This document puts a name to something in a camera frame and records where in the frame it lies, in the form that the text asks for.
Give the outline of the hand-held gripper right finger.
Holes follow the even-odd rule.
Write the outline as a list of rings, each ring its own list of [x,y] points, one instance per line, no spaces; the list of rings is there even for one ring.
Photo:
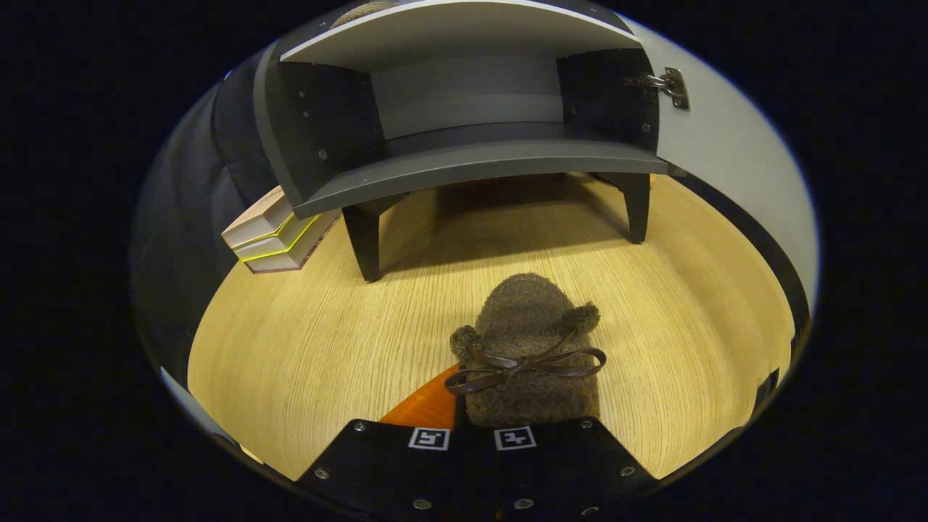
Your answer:
[[[658,485],[592,417],[471,430],[473,521],[613,521]]]

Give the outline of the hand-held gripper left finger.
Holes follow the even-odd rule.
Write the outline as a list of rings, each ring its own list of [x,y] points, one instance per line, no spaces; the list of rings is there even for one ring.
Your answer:
[[[445,380],[459,369],[421,384],[380,420],[348,420],[299,488],[358,520],[453,520],[457,403]]]

